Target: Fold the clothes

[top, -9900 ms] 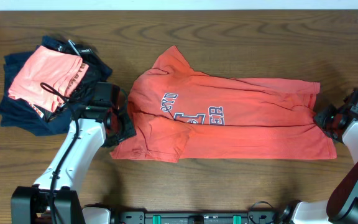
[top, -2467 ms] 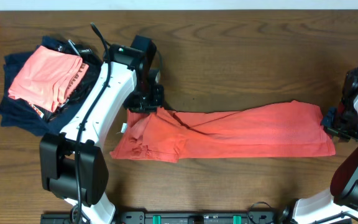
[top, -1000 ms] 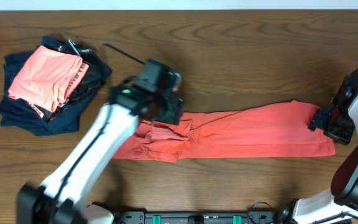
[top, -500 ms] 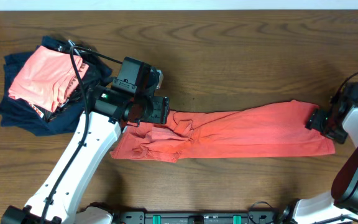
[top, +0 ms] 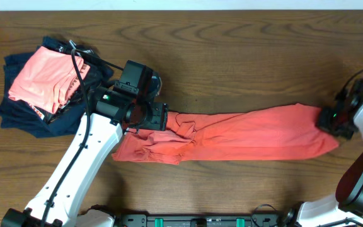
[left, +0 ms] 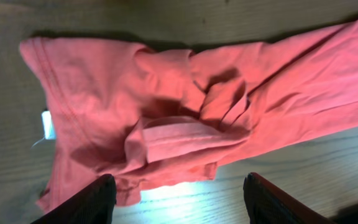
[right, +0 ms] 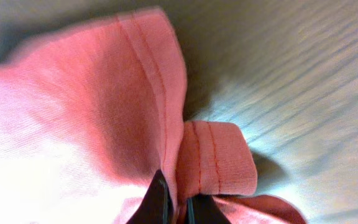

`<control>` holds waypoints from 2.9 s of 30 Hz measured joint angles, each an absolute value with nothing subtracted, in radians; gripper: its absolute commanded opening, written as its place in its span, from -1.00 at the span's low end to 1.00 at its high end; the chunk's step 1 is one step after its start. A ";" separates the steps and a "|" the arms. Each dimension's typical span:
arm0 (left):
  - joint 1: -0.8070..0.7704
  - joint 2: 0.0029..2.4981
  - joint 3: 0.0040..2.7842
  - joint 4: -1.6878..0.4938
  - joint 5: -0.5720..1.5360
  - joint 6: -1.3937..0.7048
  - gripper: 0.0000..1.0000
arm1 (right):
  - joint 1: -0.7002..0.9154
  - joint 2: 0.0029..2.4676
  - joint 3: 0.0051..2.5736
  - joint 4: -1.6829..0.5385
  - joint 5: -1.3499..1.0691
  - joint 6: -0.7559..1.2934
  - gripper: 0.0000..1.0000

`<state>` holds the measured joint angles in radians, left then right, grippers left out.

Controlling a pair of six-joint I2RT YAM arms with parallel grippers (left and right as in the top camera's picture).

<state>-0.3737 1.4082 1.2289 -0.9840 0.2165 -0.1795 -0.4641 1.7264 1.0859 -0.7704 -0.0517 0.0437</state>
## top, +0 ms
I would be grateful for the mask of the red soccer t-shirt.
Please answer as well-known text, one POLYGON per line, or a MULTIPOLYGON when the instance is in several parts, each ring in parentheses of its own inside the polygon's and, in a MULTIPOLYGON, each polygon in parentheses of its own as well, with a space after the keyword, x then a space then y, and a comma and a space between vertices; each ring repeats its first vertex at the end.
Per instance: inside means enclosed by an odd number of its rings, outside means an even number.
POLYGON ((166 129, 125 135, 115 161, 306 160, 339 146, 316 127, 320 108, 300 103, 248 113, 169 112, 166 129))

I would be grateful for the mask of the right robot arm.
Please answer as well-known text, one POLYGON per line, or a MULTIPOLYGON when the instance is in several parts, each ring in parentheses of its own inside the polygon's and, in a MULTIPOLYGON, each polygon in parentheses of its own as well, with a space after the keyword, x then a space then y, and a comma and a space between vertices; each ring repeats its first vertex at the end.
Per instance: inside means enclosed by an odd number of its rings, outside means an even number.
MULTIPOLYGON (((317 127, 333 136, 363 140, 363 79, 341 91, 333 108, 323 108, 317 127)), ((293 208, 284 226, 363 226, 363 152, 340 179, 335 194, 293 208)))

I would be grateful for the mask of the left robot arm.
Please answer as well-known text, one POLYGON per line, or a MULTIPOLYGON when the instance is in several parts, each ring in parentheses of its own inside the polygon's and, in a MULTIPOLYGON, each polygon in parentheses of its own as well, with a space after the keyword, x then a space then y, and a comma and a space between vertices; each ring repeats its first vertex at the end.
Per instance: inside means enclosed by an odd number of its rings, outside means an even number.
POLYGON ((1 226, 113 226, 111 215, 78 212, 110 151, 131 129, 163 131, 168 106, 155 102, 162 87, 159 74, 127 61, 120 79, 88 92, 88 106, 74 139, 43 189, 23 211, 9 209, 1 226))

